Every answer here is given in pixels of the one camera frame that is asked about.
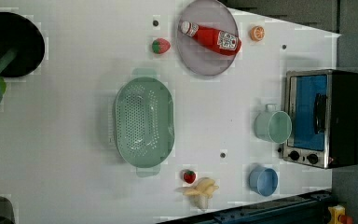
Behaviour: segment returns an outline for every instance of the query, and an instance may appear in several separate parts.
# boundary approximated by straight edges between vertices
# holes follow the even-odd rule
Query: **red ketchup bottle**
[[[240,39],[225,31],[201,26],[193,22],[183,21],[182,33],[193,37],[203,47],[223,55],[235,55],[241,48]]]

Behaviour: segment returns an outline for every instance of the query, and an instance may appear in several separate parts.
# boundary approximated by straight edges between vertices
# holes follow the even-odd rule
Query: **small blue bowl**
[[[249,185],[252,191],[269,196],[278,187],[278,175],[270,168],[257,166],[249,175]]]

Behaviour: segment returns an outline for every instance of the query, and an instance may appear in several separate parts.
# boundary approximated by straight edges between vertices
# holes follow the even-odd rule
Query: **black toaster oven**
[[[320,168],[358,164],[358,74],[287,73],[285,111],[293,127],[283,159]]]

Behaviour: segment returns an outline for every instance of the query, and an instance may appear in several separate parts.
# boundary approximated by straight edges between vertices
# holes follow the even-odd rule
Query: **orange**
[[[251,38],[254,41],[262,40],[264,38],[264,34],[264,28],[261,26],[255,26],[250,32]]]

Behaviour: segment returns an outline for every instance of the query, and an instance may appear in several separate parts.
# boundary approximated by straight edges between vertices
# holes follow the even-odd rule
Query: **white table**
[[[330,170],[283,161],[252,126],[264,104],[281,104],[287,70],[335,67],[337,35],[232,10],[242,50],[224,74],[202,77],[182,65],[174,43],[188,2],[0,1],[29,15],[48,50],[33,74],[7,81],[0,107],[0,195],[14,203],[18,223],[154,223],[201,214],[180,192],[185,168],[220,186],[207,212],[331,188]],[[247,35],[254,24],[266,29],[261,43]],[[170,51],[154,55],[154,37],[171,40]],[[174,97],[174,149],[148,178],[137,177],[111,142],[113,101],[137,67],[156,69]],[[270,197],[249,190],[257,163],[278,172]]]

